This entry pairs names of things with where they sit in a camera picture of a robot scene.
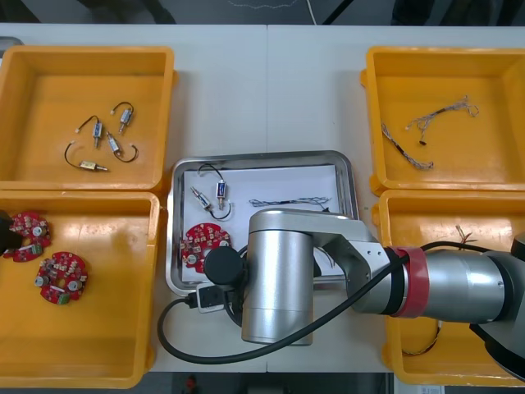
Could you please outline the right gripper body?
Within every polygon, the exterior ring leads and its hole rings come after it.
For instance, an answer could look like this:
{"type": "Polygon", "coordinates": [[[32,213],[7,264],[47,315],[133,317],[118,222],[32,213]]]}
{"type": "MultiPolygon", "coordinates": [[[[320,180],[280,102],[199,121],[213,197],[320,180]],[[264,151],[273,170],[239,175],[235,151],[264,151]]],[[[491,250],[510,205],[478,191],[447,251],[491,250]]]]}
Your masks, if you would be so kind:
{"type": "Polygon", "coordinates": [[[224,285],[224,299],[231,308],[242,308],[244,304],[245,284],[224,285]]]}

